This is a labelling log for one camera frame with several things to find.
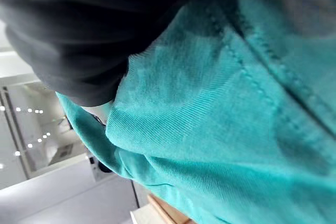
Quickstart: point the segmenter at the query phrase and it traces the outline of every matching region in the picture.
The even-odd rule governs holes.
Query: teal shirt
[[[189,0],[87,147],[197,223],[336,223],[336,0]]]

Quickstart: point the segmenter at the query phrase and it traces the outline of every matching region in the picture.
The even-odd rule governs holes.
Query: black sleeve
[[[128,56],[160,34],[161,17],[176,1],[0,0],[0,18],[48,87],[78,105],[98,106],[114,99]]]

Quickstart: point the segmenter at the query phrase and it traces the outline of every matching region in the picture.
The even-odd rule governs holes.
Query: white wall
[[[0,51],[0,78],[33,73],[32,68],[13,51]]]
[[[10,46],[9,42],[5,35],[5,24],[2,21],[0,21],[0,49],[8,48],[9,46]]]
[[[120,224],[135,209],[130,181],[96,183],[86,159],[0,191],[6,224]]]

